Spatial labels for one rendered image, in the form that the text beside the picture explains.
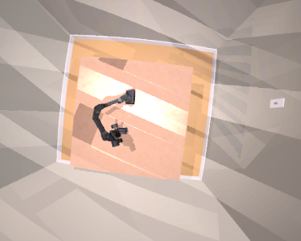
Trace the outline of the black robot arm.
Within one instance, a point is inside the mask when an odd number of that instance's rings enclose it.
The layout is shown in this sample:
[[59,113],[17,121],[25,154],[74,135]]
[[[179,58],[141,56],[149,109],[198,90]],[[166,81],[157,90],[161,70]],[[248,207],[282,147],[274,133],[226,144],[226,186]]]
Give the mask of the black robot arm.
[[108,133],[105,130],[105,128],[103,127],[103,124],[99,120],[98,116],[99,116],[101,110],[103,110],[105,107],[109,107],[116,103],[120,104],[124,101],[128,102],[128,103],[132,102],[132,95],[123,94],[120,97],[118,97],[117,99],[114,99],[114,100],[106,102],[106,103],[98,103],[96,106],[94,106],[94,114],[93,114],[92,118],[100,132],[101,139],[104,142],[106,142],[106,141],[111,142],[112,147],[118,147],[120,145],[118,139],[116,139],[117,133],[114,132],[114,130],[110,130],[109,131],[110,133]]

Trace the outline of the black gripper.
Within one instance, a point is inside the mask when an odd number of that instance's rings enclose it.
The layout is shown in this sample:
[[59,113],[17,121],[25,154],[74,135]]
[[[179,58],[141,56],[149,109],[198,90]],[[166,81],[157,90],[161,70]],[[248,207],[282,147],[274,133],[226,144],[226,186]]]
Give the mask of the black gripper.
[[114,129],[114,132],[117,133],[116,139],[118,139],[119,143],[121,143],[121,142],[123,142],[123,141],[122,141],[122,138],[119,139],[119,137],[121,137],[121,135],[120,135],[120,133],[119,133],[119,132],[120,132],[119,129],[116,129],[117,127],[118,127],[117,124],[111,125],[111,128]]

